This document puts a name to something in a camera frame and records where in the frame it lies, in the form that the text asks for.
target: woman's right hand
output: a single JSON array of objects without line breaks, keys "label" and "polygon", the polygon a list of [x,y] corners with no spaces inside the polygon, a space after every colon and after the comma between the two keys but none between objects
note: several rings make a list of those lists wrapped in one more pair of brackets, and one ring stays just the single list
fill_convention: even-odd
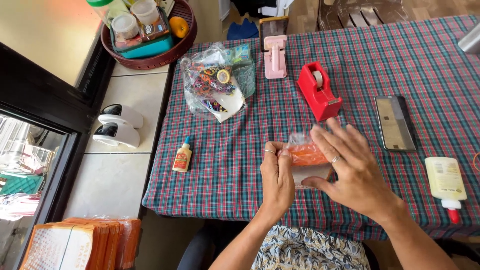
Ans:
[{"label": "woman's right hand", "polygon": [[309,177],[302,184],[324,191],[332,200],[380,225],[405,214],[404,202],[386,185],[367,140],[351,125],[343,129],[335,118],[326,122],[333,134],[319,126],[314,126],[310,134],[329,162],[341,157],[332,163],[338,181],[330,183],[320,177]]}]

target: silver ring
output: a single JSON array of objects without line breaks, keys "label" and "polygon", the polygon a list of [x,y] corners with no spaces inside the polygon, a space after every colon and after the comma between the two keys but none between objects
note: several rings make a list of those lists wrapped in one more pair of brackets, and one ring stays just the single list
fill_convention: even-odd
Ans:
[{"label": "silver ring", "polygon": [[339,156],[334,156],[333,159],[332,159],[332,162],[330,162],[330,163],[335,163],[335,162],[337,162],[337,161],[339,161],[339,160],[342,160],[342,158],[339,157]]}]

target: plaid tablecloth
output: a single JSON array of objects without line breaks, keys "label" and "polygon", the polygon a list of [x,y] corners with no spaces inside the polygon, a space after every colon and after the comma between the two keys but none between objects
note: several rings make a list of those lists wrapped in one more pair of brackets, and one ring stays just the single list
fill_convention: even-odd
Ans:
[{"label": "plaid tablecloth", "polygon": [[[480,60],[456,45],[475,17],[342,29],[288,36],[284,79],[264,78],[259,39],[249,42],[256,60],[257,89],[246,110],[224,123],[192,115],[177,66],[155,163],[143,205],[158,214],[249,221],[262,201],[260,164],[266,141],[287,141],[315,122],[296,80],[302,65],[319,61],[344,99],[340,120],[367,136],[392,190],[409,206],[415,221],[433,237],[480,234],[480,172],[472,157],[480,151]],[[210,44],[195,44],[188,55]],[[415,125],[419,150],[388,152],[382,147],[374,97],[402,95]],[[191,169],[174,172],[178,148],[191,136]],[[468,194],[461,222],[450,222],[440,200],[430,194],[424,158],[458,160]],[[385,239],[365,216],[316,190],[299,190],[281,224],[310,227],[350,239]]]}]

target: green lid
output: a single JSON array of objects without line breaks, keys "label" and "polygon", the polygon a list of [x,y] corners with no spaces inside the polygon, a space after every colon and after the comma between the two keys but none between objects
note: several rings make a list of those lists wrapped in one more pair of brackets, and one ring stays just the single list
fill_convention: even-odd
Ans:
[{"label": "green lid", "polygon": [[94,8],[99,8],[112,3],[113,0],[87,0],[87,3]]}]

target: brown tray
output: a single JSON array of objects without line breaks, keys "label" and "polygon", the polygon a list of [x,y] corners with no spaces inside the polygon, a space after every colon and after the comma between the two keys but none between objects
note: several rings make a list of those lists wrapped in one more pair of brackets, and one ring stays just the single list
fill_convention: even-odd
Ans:
[{"label": "brown tray", "polygon": [[100,33],[100,39],[102,40],[103,47],[108,51],[108,53],[113,56],[113,58],[115,58],[121,65],[127,68],[146,70],[161,67],[163,65],[170,64],[184,55],[188,49],[192,47],[193,42],[197,37],[197,21],[193,15],[192,8],[185,0],[175,0],[175,4],[173,5],[173,9],[170,12],[170,16],[168,16],[168,19],[174,16],[185,19],[190,30],[188,31],[187,36],[182,39],[172,35],[175,46],[170,50],[156,56],[143,59],[127,59],[117,54],[113,50],[112,41],[110,38],[110,29],[106,25],[103,25],[102,32]]}]

